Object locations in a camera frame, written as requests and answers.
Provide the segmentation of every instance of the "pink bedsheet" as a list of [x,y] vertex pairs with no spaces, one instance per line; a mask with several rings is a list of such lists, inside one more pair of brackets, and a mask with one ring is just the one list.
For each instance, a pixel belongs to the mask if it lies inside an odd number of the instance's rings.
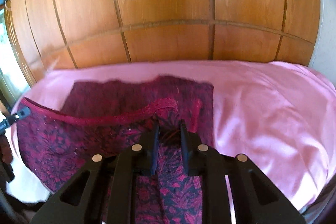
[[[336,91],[300,65],[178,61],[54,71],[25,96],[60,110],[76,81],[138,83],[158,75],[210,82],[215,148],[248,155],[298,210],[314,202],[335,174]],[[11,147],[20,159],[15,127]]]

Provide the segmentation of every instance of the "maroon cloth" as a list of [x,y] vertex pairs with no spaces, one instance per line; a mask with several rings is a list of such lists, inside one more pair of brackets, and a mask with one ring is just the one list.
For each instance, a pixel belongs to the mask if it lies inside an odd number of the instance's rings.
[[112,156],[160,125],[157,172],[138,177],[137,223],[201,223],[199,177],[184,174],[179,122],[213,146],[213,87],[170,76],[142,84],[75,83],[61,112],[29,99],[31,115],[17,124],[21,157],[57,191],[92,155]]

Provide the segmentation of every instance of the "folded cloth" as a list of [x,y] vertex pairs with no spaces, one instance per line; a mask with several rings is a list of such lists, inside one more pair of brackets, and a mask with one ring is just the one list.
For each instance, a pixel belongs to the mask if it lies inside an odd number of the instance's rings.
[[24,98],[31,115],[17,124],[21,157],[57,191],[92,155],[120,153],[158,121],[157,173],[137,179],[136,222],[201,223],[200,179],[184,173],[179,122],[213,146],[212,98],[212,85],[170,76],[143,84],[76,83],[61,112]]

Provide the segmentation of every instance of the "metal screw head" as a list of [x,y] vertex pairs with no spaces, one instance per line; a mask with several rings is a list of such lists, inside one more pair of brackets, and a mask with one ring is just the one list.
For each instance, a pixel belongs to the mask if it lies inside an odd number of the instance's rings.
[[198,146],[198,150],[203,151],[203,152],[208,151],[208,149],[209,147],[206,144],[200,144]]
[[132,150],[133,151],[140,151],[142,149],[142,146],[141,146],[141,144],[134,144],[134,145],[132,145]]
[[239,155],[237,156],[237,159],[238,159],[239,161],[241,161],[241,162],[246,162],[246,161],[247,161],[247,156],[244,155],[244,154],[239,154]]
[[102,159],[103,159],[103,156],[100,155],[100,154],[96,154],[96,155],[94,155],[94,156],[92,157],[92,160],[93,160],[94,162],[99,162],[99,161],[101,161]]

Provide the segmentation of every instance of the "black clip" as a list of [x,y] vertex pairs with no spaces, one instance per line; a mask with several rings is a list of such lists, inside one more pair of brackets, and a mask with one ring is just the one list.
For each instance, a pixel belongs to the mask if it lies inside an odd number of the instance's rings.
[[304,218],[271,180],[244,154],[221,155],[201,143],[181,122],[185,172],[203,176],[203,221],[231,223],[225,176],[228,176],[237,224],[305,224]]
[[[0,122],[0,136],[6,133],[7,128],[16,123],[18,120],[22,120],[23,118],[29,116],[30,113],[31,113],[30,108],[24,107],[17,113],[14,113],[13,115],[7,117],[7,119],[4,119],[2,122]],[[11,182],[15,178],[12,166],[2,161],[1,155],[0,155],[0,176],[5,178],[7,182]]]

